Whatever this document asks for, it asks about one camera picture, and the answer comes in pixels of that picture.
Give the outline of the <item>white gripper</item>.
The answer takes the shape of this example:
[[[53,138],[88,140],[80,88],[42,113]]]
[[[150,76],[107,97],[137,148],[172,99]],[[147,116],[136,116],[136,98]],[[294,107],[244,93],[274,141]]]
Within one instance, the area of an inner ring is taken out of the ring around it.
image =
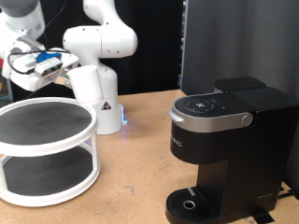
[[[71,87],[68,72],[78,66],[78,57],[64,50],[28,53],[12,60],[11,80],[27,91],[50,83]]]

